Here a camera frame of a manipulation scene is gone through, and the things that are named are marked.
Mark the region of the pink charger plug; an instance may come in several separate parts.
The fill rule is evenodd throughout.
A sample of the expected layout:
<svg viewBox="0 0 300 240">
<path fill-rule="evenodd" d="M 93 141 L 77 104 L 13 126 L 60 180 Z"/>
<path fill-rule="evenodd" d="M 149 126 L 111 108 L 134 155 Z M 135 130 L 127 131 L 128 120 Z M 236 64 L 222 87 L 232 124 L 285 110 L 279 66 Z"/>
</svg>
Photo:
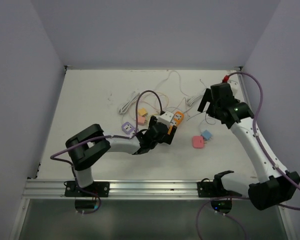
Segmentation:
<svg viewBox="0 0 300 240">
<path fill-rule="evenodd" d="M 138 115 L 137 118 L 136 118 L 136 120 L 137 120 L 137 124 L 141 125 L 141 126 L 145 125 L 146 121 L 147 121 L 146 117 L 145 116 L 141 116 L 141 115 Z"/>
</svg>

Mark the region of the yellow charger plug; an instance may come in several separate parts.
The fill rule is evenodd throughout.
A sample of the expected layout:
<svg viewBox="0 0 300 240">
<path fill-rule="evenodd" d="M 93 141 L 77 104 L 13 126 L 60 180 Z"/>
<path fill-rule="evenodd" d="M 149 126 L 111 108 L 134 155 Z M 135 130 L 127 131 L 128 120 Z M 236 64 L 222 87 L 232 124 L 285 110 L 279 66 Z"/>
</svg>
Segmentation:
<svg viewBox="0 0 300 240">
<path fill-rule="evenodd" d="M 145 117 L 148 114 L 148 111 L 143 107 L 137 110 L 137 113 L 141 117 Z"/>
</svg>

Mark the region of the blue plug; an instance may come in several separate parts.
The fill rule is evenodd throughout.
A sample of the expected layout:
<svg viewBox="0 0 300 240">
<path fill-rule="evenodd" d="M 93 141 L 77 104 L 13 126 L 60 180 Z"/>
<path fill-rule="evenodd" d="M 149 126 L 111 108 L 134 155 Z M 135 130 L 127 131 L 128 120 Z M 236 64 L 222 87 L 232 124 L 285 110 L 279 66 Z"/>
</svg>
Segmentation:
<svg viewBox="0 0 300 240">
<path fill-rule="evenodd" d="M 213 138 L 213 135 L 206 129 L 206 130 L 203 130 L 200 134 L 204 141 L 210 141 L 212 138 Z"/>
</svg>

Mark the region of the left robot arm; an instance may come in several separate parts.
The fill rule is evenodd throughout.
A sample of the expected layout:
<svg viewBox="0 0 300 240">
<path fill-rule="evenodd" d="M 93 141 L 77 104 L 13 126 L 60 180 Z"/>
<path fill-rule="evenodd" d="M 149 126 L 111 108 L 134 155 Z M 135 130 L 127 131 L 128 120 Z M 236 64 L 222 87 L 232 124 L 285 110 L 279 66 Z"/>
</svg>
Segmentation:
<svg viewBox="0 0 300 240">
<path fill-rule="evenodd" d="M 133 137 L 106 135 L 99 124 L 93 124 L 65 142 L 77 181 L 76 190 L 82 196 L 89 196 L 94 190 L 92 165 L 106 153 L 127 153 L 142 155 L 154 149 L 158 144 L 172 143 L 177 127 L 172 124 L 172 112 L 163 112 L 152 116 L 147 129 Z"/>
</svg>

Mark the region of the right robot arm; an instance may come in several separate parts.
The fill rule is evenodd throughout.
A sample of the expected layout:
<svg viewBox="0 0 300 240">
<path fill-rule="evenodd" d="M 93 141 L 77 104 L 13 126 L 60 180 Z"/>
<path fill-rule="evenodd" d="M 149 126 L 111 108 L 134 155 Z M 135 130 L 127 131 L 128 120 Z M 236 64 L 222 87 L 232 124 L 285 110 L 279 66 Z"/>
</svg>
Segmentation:
<svg viewBox="0 0 300 240">
<path fill-rule="evenodd" d="M 198 111 L 219 120 L 237 137 L 247 153 L 257 176 L 249 183 L 232 170 L 215 174 L 210 190 L 218 196 L 248 197 L 255 208 L 265 210 L 290 200 L 296 191 L 293 183 L 300 183 L 297 172 L 290 172 L 263 140 L 260 130 L 253 125 L 255 118 L 250 107 L 234 97 L 228 83 L 218 83 L 205 90 Z"/>
</svg>

